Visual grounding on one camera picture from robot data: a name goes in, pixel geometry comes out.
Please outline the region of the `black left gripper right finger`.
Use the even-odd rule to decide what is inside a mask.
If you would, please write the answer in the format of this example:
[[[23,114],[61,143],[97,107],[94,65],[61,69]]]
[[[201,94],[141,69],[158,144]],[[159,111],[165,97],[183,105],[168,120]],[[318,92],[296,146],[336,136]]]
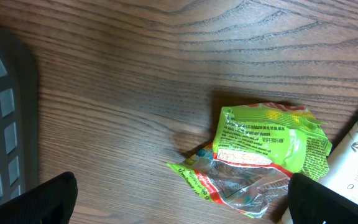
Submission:
[[[294,224],[358,224],[358,204],[300,173],[289,181],[288,206]]]

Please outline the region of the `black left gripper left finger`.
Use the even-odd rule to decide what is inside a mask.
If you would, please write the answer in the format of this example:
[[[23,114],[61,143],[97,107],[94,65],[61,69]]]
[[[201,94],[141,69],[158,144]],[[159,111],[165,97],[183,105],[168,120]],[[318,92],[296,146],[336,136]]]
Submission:
[[[0,206],[0,224],[68,224],[78,196],[72,172],[64,172]]]

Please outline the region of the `white cream tube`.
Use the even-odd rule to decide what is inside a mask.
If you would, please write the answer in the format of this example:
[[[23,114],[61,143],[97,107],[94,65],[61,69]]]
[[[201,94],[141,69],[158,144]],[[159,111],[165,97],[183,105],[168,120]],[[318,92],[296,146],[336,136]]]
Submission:
[[[316,182],[358,204],[358,121],[328,157],[329,172]],[[289,208],[280,223],[291,224]]]

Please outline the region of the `green snack bag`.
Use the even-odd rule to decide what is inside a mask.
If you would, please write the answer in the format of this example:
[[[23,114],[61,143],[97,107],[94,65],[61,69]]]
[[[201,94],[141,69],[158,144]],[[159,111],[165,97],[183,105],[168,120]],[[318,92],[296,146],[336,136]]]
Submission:
[[[287,195],[293,174],[325,176],[331,149],[321,122],[303,106],[227,106],[212,143],[169,168],[199,197],[261,218]]]

